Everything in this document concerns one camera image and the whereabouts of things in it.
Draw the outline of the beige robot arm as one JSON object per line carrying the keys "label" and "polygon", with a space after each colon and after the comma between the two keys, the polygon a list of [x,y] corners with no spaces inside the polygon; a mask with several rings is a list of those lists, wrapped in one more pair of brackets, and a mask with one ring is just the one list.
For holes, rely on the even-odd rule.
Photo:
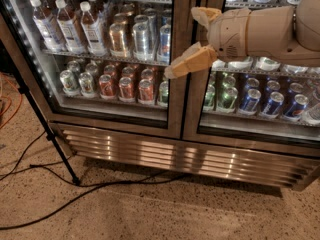
{"label": "beige robot arm", "polygon": [[320,0],[254,11],[194,7],[191,14],[206,28],[208,44],[196,43],[171,62],[165,68],[168,79],[207,69],[216,60],[233,62],[247,57],[320,66]]}

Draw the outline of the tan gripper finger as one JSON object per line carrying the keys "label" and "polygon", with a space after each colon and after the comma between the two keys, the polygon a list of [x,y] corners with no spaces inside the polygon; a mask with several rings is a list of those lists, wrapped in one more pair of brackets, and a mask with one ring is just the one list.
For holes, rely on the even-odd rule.
{"label": "tan gripper finger", "polygon": [[208,29],[210,24],[219,17],[222,12],[217,8],[193,7],[191,9],[191,14],[195,21]]}
{"label": "tan gripper finger", "polygon": [[197,42],[167,66],[164,75],[168,79],[176,79],[188,73],[208,69],[217,59],[217,52],[211,45],[202,46]]}

